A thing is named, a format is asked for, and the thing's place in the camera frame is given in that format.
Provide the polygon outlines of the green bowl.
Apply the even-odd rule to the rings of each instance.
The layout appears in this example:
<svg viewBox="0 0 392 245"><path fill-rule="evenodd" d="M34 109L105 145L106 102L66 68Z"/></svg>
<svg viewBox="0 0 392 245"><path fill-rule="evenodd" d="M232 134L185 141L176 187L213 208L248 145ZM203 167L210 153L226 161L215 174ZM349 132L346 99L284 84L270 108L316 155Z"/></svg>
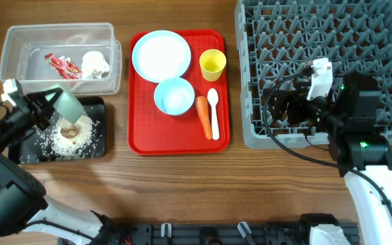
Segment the green bowl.
<svg viewBox="0 0 392 245"><path fill-rule="evenodd" d="M69 123L75 124L78 119L84 113L83 105L72 95L66 87L56 84L46 88L46 92L54 88L61 88L62 94L59 96L55 104L54 109Z"/></svg>

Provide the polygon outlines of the red snack wrapper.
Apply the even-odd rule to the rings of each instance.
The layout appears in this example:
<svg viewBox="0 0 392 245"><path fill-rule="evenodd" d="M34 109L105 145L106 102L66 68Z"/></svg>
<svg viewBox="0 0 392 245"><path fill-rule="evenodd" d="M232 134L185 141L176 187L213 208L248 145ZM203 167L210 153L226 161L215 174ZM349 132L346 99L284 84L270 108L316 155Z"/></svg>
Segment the red snack wrapper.
<svg viewBox="0 0 392 245"><path fill-rule="evenodd" d="M53 53L47 54L44 58L48 63L66 80L75 80L82 78L82 70L70 62L64 56L58 58Z"/></svg>

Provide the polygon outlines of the white rice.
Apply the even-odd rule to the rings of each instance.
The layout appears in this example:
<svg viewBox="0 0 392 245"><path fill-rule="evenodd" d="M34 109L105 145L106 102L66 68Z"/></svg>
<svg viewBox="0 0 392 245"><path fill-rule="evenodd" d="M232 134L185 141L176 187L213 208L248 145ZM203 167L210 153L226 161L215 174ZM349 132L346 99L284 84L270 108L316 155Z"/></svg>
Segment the white rice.
<svg viewBox="0 0 392 245"><path fill-rule="evenodd" d="M102 123L83 114L75 124L62 116L53 116L51 126L42 131L38 129L33 136L21 145L18 160L24 163L64 161L95 157L99 141L103 136ZM67 139L60 134L62 127L77 126L78 134Z"/></svg>

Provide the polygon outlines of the brown food scrap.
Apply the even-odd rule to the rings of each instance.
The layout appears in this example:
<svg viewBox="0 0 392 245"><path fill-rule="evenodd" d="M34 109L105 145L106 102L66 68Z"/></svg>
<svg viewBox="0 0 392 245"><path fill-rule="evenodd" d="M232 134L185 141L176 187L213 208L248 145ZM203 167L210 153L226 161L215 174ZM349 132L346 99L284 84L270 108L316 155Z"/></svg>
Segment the brown food scrap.
<svg viewBox="0 0 392 245"><path fill-rule="evenodd" d="M60 130L60 134L67 139L74 138L78 134L78 128L75 125L70 127L62 127Z"/></svg>

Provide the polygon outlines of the white tissue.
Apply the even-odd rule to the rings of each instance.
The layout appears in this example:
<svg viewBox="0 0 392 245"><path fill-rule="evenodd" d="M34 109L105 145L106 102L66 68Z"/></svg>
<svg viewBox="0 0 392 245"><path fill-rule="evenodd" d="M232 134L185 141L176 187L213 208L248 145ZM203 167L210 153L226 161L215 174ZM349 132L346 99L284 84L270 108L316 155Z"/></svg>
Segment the white tissue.
<svg viewBox="0 0 392 245"><path fill-rule="evenodd" d="M82 79L102 78L110 72L110 65L99 51L89 51L82 57Z"/></svg>

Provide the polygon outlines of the yellow plastic cup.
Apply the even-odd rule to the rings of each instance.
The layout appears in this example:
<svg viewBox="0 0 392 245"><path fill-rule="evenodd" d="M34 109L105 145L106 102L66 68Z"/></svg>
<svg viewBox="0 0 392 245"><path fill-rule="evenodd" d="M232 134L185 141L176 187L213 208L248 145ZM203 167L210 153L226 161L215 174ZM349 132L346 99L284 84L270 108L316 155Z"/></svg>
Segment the yellow plastic cup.
<svg viewBox="0 0 392 245"><path fill-rule="evenodd" d="M225 54L217 49L206 50L199 58L202 76L209 82L217 81L220 78L226 64Z"/></svg>

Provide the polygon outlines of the light blue bowl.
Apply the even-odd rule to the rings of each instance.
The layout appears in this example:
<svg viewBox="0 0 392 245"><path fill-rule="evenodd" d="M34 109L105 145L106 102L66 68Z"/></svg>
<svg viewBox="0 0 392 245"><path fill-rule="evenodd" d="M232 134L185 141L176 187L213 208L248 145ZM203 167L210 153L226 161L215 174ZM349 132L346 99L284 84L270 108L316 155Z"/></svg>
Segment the light blue bowl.
<svg viewBox="0 0 392 245"><path fill-rule="evenodd" d="M195 101L195 91L184 78L170 78L157 85L154 103L164 114L179 116L186 113Z"/></svg>

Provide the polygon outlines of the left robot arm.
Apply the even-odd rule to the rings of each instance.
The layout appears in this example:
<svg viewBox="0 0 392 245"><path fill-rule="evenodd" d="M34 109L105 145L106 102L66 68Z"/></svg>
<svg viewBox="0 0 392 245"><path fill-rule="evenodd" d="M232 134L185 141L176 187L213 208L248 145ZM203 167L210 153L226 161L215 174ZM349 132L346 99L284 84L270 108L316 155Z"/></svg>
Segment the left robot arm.
<svg viewBox="0 0 392 245"><path fill-rule="evenodd" d="M119 243L120 229L110 218L47 196L39 180L2 154L32 128L48 127L55 111L66 119L81 117L84 110L80 102L61 86L28 95L15 86L5 91L3 100L13 108L0 118L0 237L34 231L74 244Z"/></svg>

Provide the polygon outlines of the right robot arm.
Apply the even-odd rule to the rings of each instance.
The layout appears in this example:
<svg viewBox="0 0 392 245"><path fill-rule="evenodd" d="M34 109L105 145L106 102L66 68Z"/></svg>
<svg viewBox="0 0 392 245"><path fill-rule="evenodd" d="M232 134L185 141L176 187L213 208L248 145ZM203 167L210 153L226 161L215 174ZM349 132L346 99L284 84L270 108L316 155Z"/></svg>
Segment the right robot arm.
<svg viewBox="0 0 392 245"><path fill-rule="evenodd" d="M294 91L275 85L263 104L263 118L287 114L291 124L307 120L327 133L331 166L353 198L364 242L392 244L392 150L374 128L381 96L377 80L348 73L335 101L306 99L310 91L309 84Z"/></svg>

